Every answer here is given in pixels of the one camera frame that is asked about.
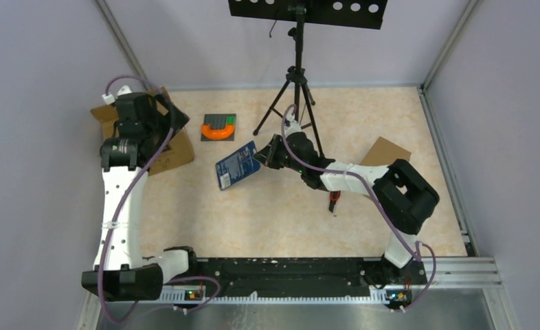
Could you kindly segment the blue blister pack item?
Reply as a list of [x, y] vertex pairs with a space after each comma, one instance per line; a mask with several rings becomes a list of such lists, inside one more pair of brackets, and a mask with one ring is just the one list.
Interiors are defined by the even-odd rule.
[[261, 163], [255, 159], [257, 153], [252, 140], [215, 164], [218, 187], [221, 191], [241, 182], [261, 169]]

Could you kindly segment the large cardboard box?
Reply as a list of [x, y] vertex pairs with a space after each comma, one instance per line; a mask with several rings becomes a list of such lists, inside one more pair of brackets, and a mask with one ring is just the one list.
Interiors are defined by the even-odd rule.
[[165, 109], [158, 98], [169, 98], [165, 89], [132, 92], [112, 105], [90, 110], [100, 123], [103, 143], [100, 166], [104, 172], [123, 167], [128, 171], [143, 168], [164, 142], [163, 150], [148, 169], [149, 175], [168, 171], [194, 160], [194, 150], [185, 127], [171, 140], [159, 141], [158, 119]]

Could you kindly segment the red black utility knife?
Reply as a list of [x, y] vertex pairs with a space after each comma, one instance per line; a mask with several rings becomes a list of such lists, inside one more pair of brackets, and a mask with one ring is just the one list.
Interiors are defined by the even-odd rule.
[[330, 192], [330, 194], [329, 194], [329, 205], [328, 205], [328, 210], [329, 210], [330, 213], [332, 213], [332, 214], [335, 213], [335, 207], [337, 205], [337, 202], [339, 201], [340, 196], [341, 196], [340, 191], [332, 191], [332, 192]]

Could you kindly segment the small cardboard box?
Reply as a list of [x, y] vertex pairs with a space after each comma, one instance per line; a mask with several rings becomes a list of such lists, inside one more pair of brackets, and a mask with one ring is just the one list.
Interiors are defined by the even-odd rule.
[[411, 155], [412, 153], [407, 149], [380, 136], [359, 164], [362, 166], [388, 166], [397, 159], [409, 161]]

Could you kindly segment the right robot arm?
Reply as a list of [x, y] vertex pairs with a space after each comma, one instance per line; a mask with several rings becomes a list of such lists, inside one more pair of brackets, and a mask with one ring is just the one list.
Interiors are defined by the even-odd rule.
[[419, 259], [418, 235], [440, 201], [436, 190], [405, 159], [390, 165], [364, 166], [322, 157], [305, 133], [275, 134], [254, 154], [267, 168], [289, 168], [311, 189], [350, 192], [371, 198], [392, 235], [383, 253], [381, 273], [390, 283], [409, 275], [409, 263]]

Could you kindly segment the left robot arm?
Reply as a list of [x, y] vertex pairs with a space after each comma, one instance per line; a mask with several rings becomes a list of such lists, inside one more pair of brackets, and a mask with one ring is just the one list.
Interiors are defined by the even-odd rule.
[[164, 91], [128, 92], [110, 101], [115, 119], [100, 147], [102, 237], [93, 266], [81, 274], [80, 283], [109, 302], [157, 300], [172, 277], [190, 284], [199, 275], [186, 248], [144, 257], [139, 234], [150, 169], [189, 118]]

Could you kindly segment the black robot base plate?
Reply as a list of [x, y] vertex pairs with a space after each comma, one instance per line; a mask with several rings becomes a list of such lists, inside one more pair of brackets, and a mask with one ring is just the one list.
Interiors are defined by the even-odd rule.
[[217, 296], [343, 297], [369, 296], [385, 290], [387, 298], [402, 289], [427, 283], [423, 263], [411, 261], [396, 269], [382, 258], [199, 258], [186, 283], [165, 289], [186, 289], [188, 300]]

